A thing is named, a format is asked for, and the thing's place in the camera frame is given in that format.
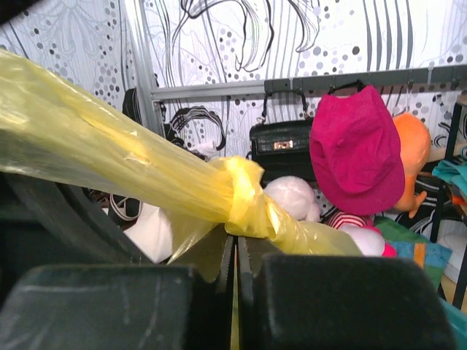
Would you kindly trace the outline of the yellow plastic trash bag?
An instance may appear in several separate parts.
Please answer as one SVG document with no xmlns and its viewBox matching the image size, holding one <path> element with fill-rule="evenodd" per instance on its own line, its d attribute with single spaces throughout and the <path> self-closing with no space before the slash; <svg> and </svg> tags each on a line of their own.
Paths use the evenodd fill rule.
<svg viewBox="0 0 467 350">
<path fill-rule="evenodd" d="M 287 253 L 358 256 L 344 232 L 292 218 L 243 157 L 204 162 L 33 61 L 1 51 L 1 169 L 121 193 L 167 211 L 174 255 L 221 224 Z"/>
</svg>

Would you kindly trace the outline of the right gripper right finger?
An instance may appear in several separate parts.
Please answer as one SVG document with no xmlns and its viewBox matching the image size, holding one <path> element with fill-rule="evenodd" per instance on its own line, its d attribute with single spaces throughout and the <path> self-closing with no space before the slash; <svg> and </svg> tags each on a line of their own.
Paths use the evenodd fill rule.
<svg viewBox="0 0 467 350">
<path fill-rule="evenodd" d="M 241 349 L 454 349 L 439 297 L 414 262 L 283 254 L 237 241 Z"/>
</svg>

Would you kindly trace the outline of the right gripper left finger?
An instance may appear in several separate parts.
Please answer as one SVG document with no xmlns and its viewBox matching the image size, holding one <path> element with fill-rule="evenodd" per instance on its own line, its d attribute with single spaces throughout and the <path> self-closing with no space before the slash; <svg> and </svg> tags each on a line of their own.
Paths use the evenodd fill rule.
<svg viewBox="0 0 467 350">
<path fill-rule="evenodd" d="M 1 310 L 3 349 L 228 349 L 234 238 L 216 227 L 168 265 L 46 265 Z"/>
</svg>

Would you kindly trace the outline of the teal plastic trash bin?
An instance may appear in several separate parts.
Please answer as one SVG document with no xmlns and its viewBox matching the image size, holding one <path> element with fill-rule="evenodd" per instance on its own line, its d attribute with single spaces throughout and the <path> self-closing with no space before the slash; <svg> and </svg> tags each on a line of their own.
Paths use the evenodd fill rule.
<svg viewBox="0 0 467 350">
<path fill-rule="evenodd" d="M 446 312 L 448 321 L 452 328 L 453 334 L 457 341 L 460 350 L 467 350 L 467 317 L 466 315 L 449 304 L 447 301 L 441 299 L 441 304 Z"/>
</svg>

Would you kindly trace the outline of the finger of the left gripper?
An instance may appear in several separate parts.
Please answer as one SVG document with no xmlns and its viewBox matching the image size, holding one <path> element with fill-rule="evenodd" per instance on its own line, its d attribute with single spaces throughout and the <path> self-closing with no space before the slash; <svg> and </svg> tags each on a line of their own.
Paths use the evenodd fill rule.
<svg viewBox="0 0 467 350">
<path fill-rule="evenodd" d="M 96 263 L 143 264 L 146 255 L 81 187 L 5 174 L 20 202 L 49 233 Z"/>
</svg>

